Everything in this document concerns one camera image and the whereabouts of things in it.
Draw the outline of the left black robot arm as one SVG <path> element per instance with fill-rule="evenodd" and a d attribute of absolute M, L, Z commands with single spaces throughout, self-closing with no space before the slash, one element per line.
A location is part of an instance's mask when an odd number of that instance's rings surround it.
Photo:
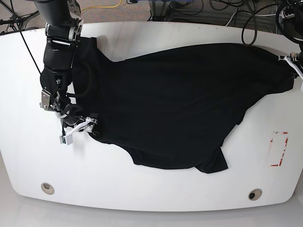
<path fill-rule="evenodd" d="M 279 32 L 300 48 L 283 57 L 299 78 L 303 78 L 303 2 L 301 0 L 281 0 L 276 10 L 275 22 Z"/>

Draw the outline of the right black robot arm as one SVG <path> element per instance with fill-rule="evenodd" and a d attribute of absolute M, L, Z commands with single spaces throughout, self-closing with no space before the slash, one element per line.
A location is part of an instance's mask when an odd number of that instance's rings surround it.
<path fill-rule="evenodd" d="M 88 73 L 87 88 L 79 94 L 67 91 L 72 83 L 71 68 L 83 27 L 81 9 L 75 0 L 36 0 L 34 3 L 46 21 L 40 106 L 46 111 L 55 112 L 62 129 L 71 127 L 69 132 L 62 131 L 60 136 L 61 143 L 69 145 L 74 133 L 92 132 L 98 123 L 95 116 L 81 115 L 82 107 L 71 103 L 71 98 L 83 98 L 92 89 L 93 75 L 87 64 L 80 63 Z"/>

